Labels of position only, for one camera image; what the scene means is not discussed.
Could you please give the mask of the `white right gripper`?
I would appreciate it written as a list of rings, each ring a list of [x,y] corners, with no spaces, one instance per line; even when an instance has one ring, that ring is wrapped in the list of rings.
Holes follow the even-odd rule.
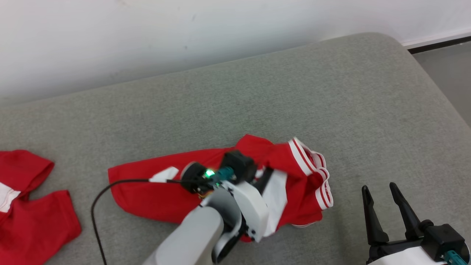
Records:
[[[382,230],[374,209],[374,200],[368,186],[362,187],[367,241],[370,245],[367,265],[446,265],[446,261],[435,261],[421,247],[423,232],[419,229],[420,220],[395,183],[390,183],[390,191],[399,207],[405,225],[406,240],[389,242],[387,233]]]

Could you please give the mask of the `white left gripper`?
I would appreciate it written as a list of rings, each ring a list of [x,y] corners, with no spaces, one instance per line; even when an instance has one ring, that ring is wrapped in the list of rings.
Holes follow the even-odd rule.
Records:
[[[274,169],[266,167],[257,171],[253,185],[248,182],[233,184],[228,182],[228,190],[234,195],[242,216],[248,226],[247,234],[259,243],[266,231],[269,221],[269,209],[262,198]]]

